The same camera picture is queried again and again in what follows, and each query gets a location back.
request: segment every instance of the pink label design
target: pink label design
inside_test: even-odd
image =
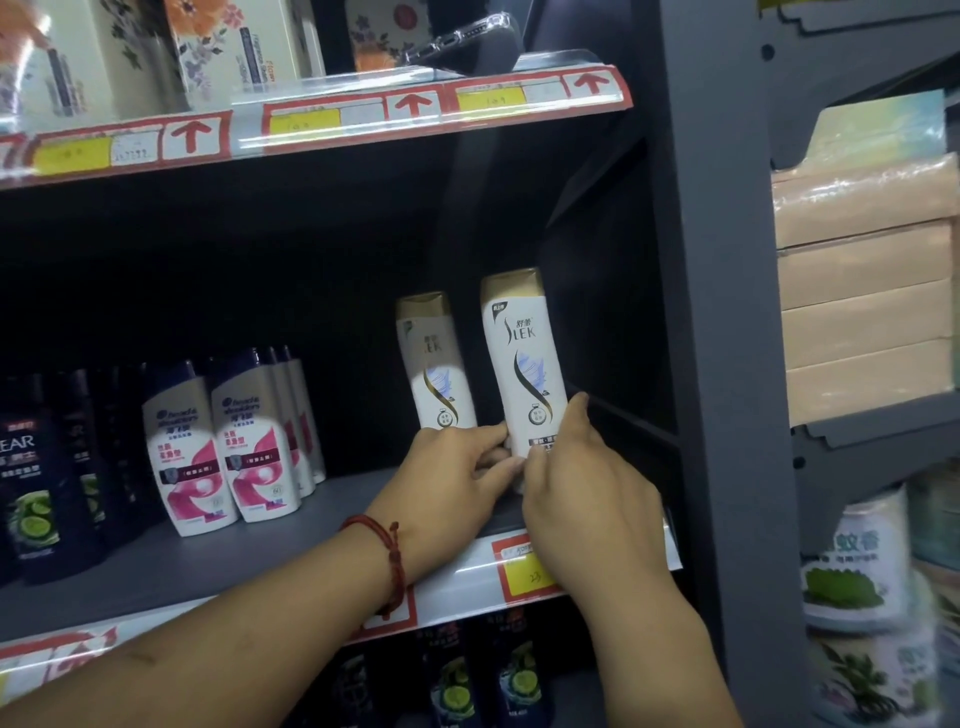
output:
[[[306,412],[300,412],[300,431],[303,433],[303,448],[309,455],[313,452],[313,438],[310,437],[310,427],[306,423]]]
[[[290,446],[290,458],[294,461],[294,467],[300,462],[300,450],[297,448],[297,432],[294,430],[293,420],[287,420],[283,423],[283,430],[287,433],[287,445]]]
[[[223,509],[223,496],[220,495],[224,477],[220,473],[213,440],[193,456],[191,465],[167,468],[160,471],[159,475],[163,485],[174,486],[167,494],[167,503],[178,521],[202,518],[210,523],[227,516]]]
[[[227,458],[227,470],[237,471],[239,474],[233,481],[233,493],[243,507],[262,505],[268,511],[283,508],[287,503],[278,496],[282,489],[274,488],[274,484],[283,475],[283,463],[280,462],[280,451],[276,444],[276,433],[271,427],[270,432],[253,448],[253,452],[246,455],[230,455]],[[261,495],[258,488],[267,490],[267,496]]]

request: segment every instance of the forearm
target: forearm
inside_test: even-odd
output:
[[[699,615],[673,585],[618,584],[581,605],[610,726],[741,728]]]
[[[390,592],[386,549],[352,526],[25,696],[0,717],[5,728],[276,726]]]

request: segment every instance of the white shampoo bottle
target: white shampoo bottle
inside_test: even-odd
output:
[[[287,433],[290,457],[293,459],[294,473],[297,476],[297,483],[300,485],[300,497],[311,496],[316,492],[317,486],[313,481],[313,473],[310,472],[310,462],[300,451],[300,437],[302,436],[297,436],[297,405],[294,400],[294,384],[286,365],[277,360],[273,347],[268,347],[268,355],[272,364],[270,369],[273,372],[274,383],[276,384],[276,397],[280,402],[283,430]]]
[[[396,302],[396,338],[421,427],[476,427],[473,397],[442,291]]]
[[[483,330],[514,455],[553,448],[566,410],[564,377],[537,268],[484,278]]]
[[[177,532],[196,536],[236,522],[227,468],[214,444],[206,385],[193,362],[149,366],[144,399],[150,467]]]
[[[246,349],[218,362],[211,382],[217,447],[240,515],[269,521],[300,508],[300,485],[287,446],[269,359]]]
[[[310,403],[310,393],[306,388],[306,377],[303,375],[303,362],[290,353],[290,347],[280,347],[276,352],[277,363],[286,366],[290,380],[294,385],[294,405],[297,408],[297,418],[300,420],[298,435],[302,441],[298,444],[306,452],[310,461],[310,470],[313,473],[314,483],[323,483],[326,480],[326,463],[320,449],[320,434],[317,430],[317,421],[313,416],[313,405]]]

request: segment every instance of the woman's left hand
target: woman's left hand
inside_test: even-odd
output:
[[[500,447],[507,426],[417,433],[396,475],[367,509],[384,528],[399,523],[407,583],[413,584],[463,551],[524,460]]]

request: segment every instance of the display rack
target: display rack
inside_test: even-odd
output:
[[[949,443],[960,442],[960,412],[953,395],[933,398],[797,428],[791,447],[771,167],[801,161],[824,107],[960,50],[960,16],[956,3],[857,0],[759,21],[749,0],[633,8],[690,524],[684,560],[745,723],[806,725],[798,551],[832,533],[841,497],[960,451]],[[832,492],[845,478],[842,495]]]

